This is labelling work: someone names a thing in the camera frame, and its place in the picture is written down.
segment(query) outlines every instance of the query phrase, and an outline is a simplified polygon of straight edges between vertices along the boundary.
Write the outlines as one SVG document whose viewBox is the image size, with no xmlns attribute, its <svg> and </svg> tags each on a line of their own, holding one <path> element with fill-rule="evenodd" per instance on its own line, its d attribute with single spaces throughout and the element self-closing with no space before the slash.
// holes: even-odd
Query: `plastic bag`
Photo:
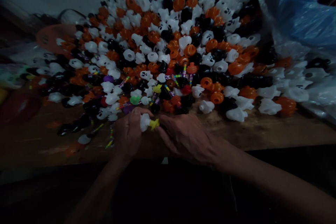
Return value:
<svg viewBox="0 0 336 224">
<path fill-rule="evenodd" d="M 259 0 L 270 25 L 288 40 L 311 48 L 336 48 L 336 7 L 317 0 Z"/>
</svg>

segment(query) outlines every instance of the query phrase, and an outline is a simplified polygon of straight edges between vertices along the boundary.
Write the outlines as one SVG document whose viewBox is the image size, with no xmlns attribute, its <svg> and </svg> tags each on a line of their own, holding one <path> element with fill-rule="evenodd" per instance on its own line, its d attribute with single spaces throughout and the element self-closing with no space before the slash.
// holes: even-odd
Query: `orange pumpkin figure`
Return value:
<svg viewBox="0 0 336 224">
<path fill-rule="evenodd" d="M 253 100 L 255 100 L 256 97 L 258 96 L 256 89 L 250 86 L 243 87 L 240 90 L 239 95 Z"/>
<path fill-rule="evenodd" d="M 184 8 L 186 0 L 174 0 L 173 8 L 175 12 L 179 12 Z"/>
<path fill-rule="evenodd" d="M 287 97 L 279 97 L 275 103 L 281 105 L 280 114 L 283 117 L 291 117 L 295 110 L 297 110 L 296 101 L 288 99 Z"/>
<path fill-rule="evenodd" d="M 292 57 L 287 57 L 275 62 L 274 67 L 288 68 L 291 66 L 291 64 L 292 64 Z"/>
<path fill-rule="evenodd" d="M 201 79 L 201 87 L 209 91 L 212 90 L 212 79 L 209 77 L 204 77 Z"/>
<path fill-rule="evenodd" d="M 240 74 L 244 70 L 244 68 L 245 68 L 245 65 L 240 64 L 235 61 L 235 62 L 232 62 L 228 66 L 227 70 L 229 71 L 231 75 L 237 75 L 237 74 Z"/>
<path fill-rule="evenodd" d="M 220 92 L 214 92 L 210 97 L 210 101 L 213 104 L 221 104 L 224 101 L 224 95 Z"/>
<path fill-rule="evenodd" d="M 198 4 L 198 0 L 187 0 L 185 5 L 190 7 L 190 8 L 194 8 L 196 5 Z"/>
<path fill-rule="evenodd" d="M 172 105 L 172 103 L 169 100 L 163 100 L 163 110 L 166 113 L 174 113 L 174 106 Z"/>
</svg>

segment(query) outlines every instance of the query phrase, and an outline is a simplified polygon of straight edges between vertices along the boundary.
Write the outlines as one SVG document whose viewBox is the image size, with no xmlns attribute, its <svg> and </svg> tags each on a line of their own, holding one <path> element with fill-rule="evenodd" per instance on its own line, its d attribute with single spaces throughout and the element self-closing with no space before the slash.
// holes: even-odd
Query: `finger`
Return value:
<svg viewBox="0 0 336 224">
<path fill-rule="evenodd" d="M 153 113 L 148 109 L 136 107 L 135 109 L 133 109 L 132 112 L 135 113 L 136 110 L 140 111 L 140 114 L 149 114 L 150 117 L 154 116 Z"/>
<path fill-rule="evenodd" d="M 161 139 L 163 140 L 163 142 L 165 143 L 167 148 L 170 149 L 170 151 L 173 152 L 174 154 L 178 154 L 179 152 L 178 152 L 176 146 L 174 145 L 172 139 L 167 134 L 167 132 L 164 129 L 162 129 L 161 127 L 157 127 L 156 131 L 159 133 Z"/>
<path fill-rule="evenodd" d="M 141 136 L 140 128 L 140 110 L 134 109 L 130 113 L 128 118 L 128 136 L 130 137 L 139 137 Z"/>
</svg>

